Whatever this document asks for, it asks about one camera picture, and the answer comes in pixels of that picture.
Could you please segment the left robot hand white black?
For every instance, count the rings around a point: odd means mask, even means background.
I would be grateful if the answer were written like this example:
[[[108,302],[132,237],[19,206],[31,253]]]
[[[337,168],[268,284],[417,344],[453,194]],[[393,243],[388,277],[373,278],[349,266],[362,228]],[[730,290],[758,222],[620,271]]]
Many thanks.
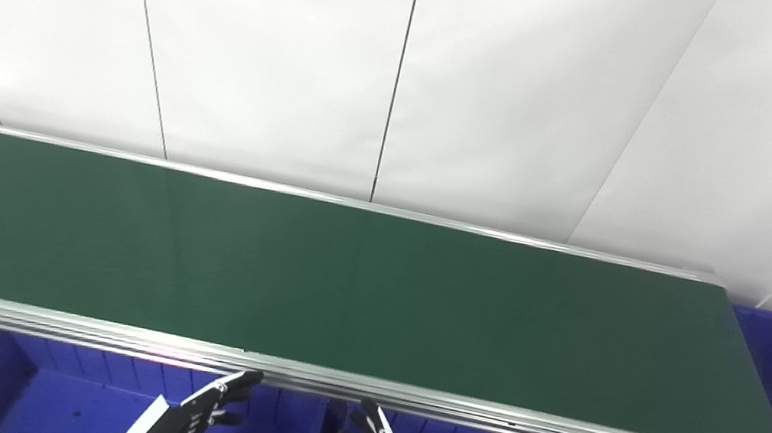
[[[215,426],[236,427],[244,417],[225,410],[226,404],[249,400],[263,378],[262,371],[250,369],[218,377],[177,405],[157,396],[125,433],[204,433]]]

